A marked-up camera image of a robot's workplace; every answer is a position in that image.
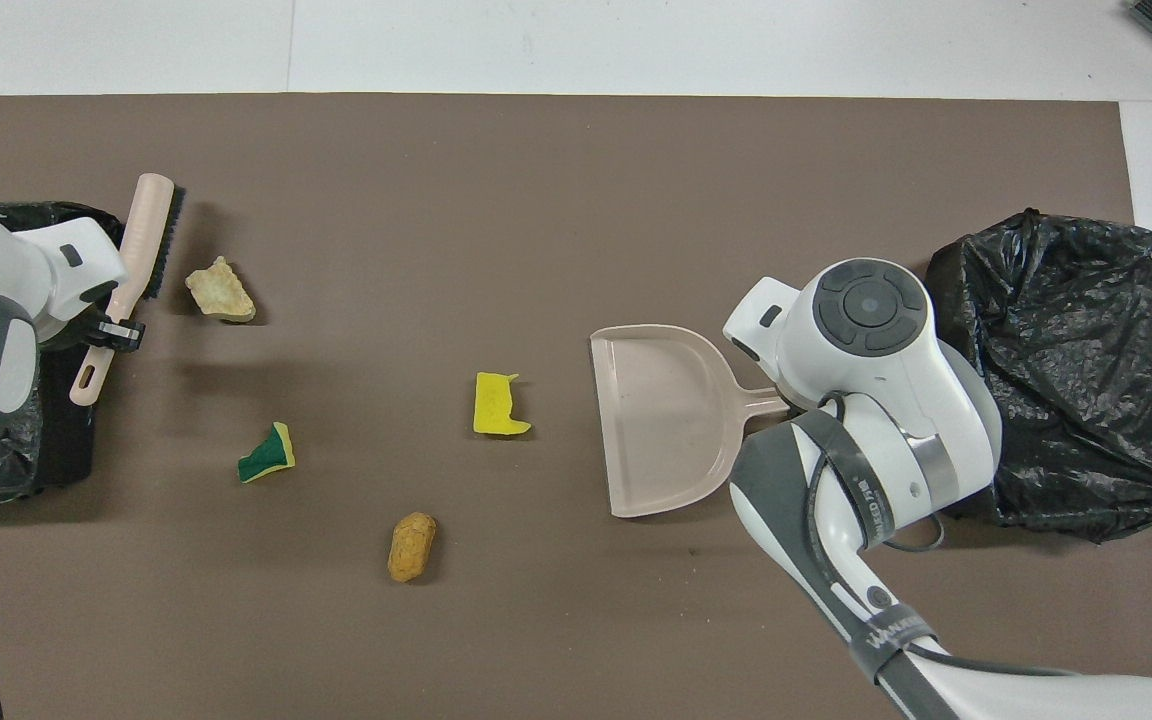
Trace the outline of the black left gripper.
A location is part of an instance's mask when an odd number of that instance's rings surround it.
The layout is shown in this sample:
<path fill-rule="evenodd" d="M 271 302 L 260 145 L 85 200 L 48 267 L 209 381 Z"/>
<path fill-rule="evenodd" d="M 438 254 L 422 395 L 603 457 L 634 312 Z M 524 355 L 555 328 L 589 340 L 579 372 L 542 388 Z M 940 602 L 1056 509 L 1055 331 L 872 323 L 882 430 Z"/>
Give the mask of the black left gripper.
<path fill-rule="evenodd" d="M 70 320 L 76 342 L 109 348 L 115 353 L 136 353 L 145 338 L 146 325 L 132 319 L 115 320 L 106 313 L 82 313 Z"/>

